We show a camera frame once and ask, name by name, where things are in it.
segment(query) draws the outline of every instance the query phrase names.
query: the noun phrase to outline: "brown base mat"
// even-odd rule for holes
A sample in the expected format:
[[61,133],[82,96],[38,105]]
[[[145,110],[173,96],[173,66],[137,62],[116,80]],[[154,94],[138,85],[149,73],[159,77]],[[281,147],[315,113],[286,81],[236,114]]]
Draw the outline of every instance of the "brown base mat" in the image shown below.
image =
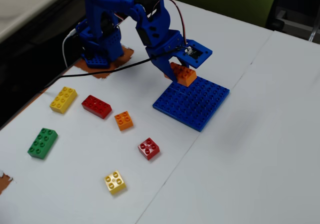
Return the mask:
[[4,174],[2,178],[0,178],[0,195],[1,195],[2,191],[4,189],[6,189],[7,186],[9,186],[10,182],[12,181],[12,180],[9,181],[9,179],[10,179],[10,177],[6,174]]
[[[88,73],[94,73],[94,72],[100,72],[100,71],[109,71],[109,70],[115,70],[116,68],[120,67],[121,65],[124,65],[125,63],[127,63],[130,59],[131,56],[133,55],[134,51],[132,49],[129,48],[125,48],[122,47],[123,52],[124,52],[124,56],[119,57],[115,62],[112,62],[110,64],[110,68],[108,69],[97,69],[97,68],[88,68],[86,62],[82,59],[80,61],[78,61],[75,64],[75,67],[78,67]],[[94,77],[96,78],[107,78],[110,74],[109,73],[103,73],[103,74],[96,74],[94,75]]]

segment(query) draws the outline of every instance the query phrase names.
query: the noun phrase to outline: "blue robotic arm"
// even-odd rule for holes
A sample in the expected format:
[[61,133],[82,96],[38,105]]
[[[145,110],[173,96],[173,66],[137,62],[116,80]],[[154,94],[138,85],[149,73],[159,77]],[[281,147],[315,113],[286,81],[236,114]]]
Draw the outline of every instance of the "blue robotic arm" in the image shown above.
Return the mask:
[[122,56],[121,32],[115,13],[124,13],[137,22],[136,30],[152,63],[172,81],[177,81],[169,60],[177,57],[183,66],[198,68],[212,51],[193,40],[184,40],[169,29],[170,15],[164,0],[85,0],[86,19],[77,25],[89,67],[108,68]]

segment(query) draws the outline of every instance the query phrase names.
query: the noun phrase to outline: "red 2x4 lego brick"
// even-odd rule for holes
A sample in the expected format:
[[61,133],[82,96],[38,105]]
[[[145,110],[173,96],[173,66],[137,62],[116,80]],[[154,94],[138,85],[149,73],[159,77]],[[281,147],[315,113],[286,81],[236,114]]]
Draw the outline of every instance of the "red 2x4 lego brick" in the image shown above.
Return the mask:
[[111,106],[100,99],[89,95],[85,101],[83,101],[82,106],[85,110],[96,114],[98,117],[104,119],[111,111]]
[[160,152],[160,149],[157,144],[155,144],[154,141],[152,141],[151,138],[148,138],[143,143],[141,143],[139,146],[139,151],[150,160],[153,158],[158,152]]

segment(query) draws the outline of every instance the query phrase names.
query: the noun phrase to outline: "green 2x4 lego brick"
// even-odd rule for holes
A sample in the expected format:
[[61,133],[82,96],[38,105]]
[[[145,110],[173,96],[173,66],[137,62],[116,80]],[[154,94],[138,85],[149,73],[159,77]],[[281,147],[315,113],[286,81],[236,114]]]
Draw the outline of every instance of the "green 2x4 lego brick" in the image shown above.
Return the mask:
[[34,158],[44,159],[51,146],[55,142],[57,136],[58,134],[55,132],[55,130],[42,128],[28,150],[29,155]]

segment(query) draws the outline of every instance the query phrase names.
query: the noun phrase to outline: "orange 2x2 lego brick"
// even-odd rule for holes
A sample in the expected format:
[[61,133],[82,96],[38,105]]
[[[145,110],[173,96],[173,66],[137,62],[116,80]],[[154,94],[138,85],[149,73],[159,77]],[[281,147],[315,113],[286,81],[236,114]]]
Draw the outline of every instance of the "orange 2x2 lego brick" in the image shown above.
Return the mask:
[[116,120],[116,123],[119,126],[120,131],[123,131],[124,129],[132,127],[134,125],[132,123],[131,117],[127,111],[120,113],[118,115],[115,115],[114,118]]
[[170,64],[170,66],[178,80],[178,83],[185,87],[189,87],[197,78],[196,72],[190,68],[181,66],[173,62]]

